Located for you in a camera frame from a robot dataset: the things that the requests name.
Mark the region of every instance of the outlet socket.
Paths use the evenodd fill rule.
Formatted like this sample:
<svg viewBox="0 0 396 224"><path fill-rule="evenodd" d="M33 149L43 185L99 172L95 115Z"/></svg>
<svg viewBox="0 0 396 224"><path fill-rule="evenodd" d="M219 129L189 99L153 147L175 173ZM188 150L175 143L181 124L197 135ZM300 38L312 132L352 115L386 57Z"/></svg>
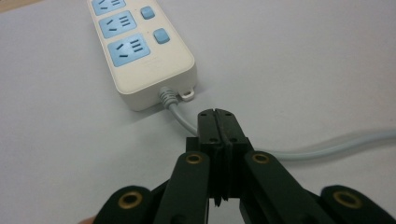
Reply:
<svg viewBox="0 0 396 224"><path fill-rule="evenodd" d="M124 0L93 0L92 7L96 16L103 15L107 12L125 7Z"/></svg>
<svg viewBox="0 0 396 224"><path fill-rule="evenodd" d="M100 29L105 38L122 34L136 28L136 22L131 12L124 11L111 17L101 19L99 21Z"/></svg>
<svg viewBox="0 0 396 224"><path fill-rule="evenodd" d="M111 60L119 67L150 54L149 46L141 34L131 35L108 44Z"/></svg>

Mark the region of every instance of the cable strain relief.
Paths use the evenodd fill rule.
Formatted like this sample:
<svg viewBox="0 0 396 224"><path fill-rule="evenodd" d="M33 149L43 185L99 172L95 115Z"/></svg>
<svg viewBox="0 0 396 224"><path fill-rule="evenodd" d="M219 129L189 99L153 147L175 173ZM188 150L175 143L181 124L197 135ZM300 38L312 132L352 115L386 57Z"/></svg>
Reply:
<svg viewBox="0 0 396 224"><path fill-rule="evenodd" d="M169 87L160 88L158 96L160 97L161 103L163 103L163 107L165 107L165 109L169 109L169 106L172 104L178 104L175 92Z"/></svg>

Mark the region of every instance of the screw hole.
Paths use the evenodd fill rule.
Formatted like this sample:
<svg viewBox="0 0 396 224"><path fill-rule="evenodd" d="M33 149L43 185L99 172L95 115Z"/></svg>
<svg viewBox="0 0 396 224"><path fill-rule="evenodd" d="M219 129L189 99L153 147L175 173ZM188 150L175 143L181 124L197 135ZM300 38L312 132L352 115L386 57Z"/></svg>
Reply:
<svg viewBox="0 0 396 224"><path fill-rule="evenodd" d="M119 199L119 207L131 209L142 203L143 196L137 191L130 191L123 194Z"/></svg>

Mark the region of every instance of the white power strip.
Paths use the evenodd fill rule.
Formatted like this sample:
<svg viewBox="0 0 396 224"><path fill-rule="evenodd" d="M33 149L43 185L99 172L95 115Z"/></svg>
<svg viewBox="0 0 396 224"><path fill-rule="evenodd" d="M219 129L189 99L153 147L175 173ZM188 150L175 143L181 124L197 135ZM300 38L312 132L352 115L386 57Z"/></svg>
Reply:
<svg viewBox="0 0 396 224"><path fill-rule="evenodd" d="M132 110L160 102L161 87L192 99L195 60L155 0L88 0L117 90Z"/></svg>

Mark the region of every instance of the blue switch button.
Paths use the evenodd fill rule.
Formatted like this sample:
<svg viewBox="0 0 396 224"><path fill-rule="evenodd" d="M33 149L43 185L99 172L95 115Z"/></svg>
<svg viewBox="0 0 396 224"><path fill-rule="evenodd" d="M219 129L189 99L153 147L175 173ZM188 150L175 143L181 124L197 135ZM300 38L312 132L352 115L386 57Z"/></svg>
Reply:
<svg viewBox="0 0 396 224"><path fill-rule="evenodd" d="M168 33L163 28L154 31L154 37L159 44L164 44L170 40Z"/></svg>
<svg viewBox="0 0 396 224"><path fill-rule="evenodd" d="M145 20L155 17L155 13L151 7L142 7L142 9L140 9L140 13L142 13L142 16Z"/></svg>

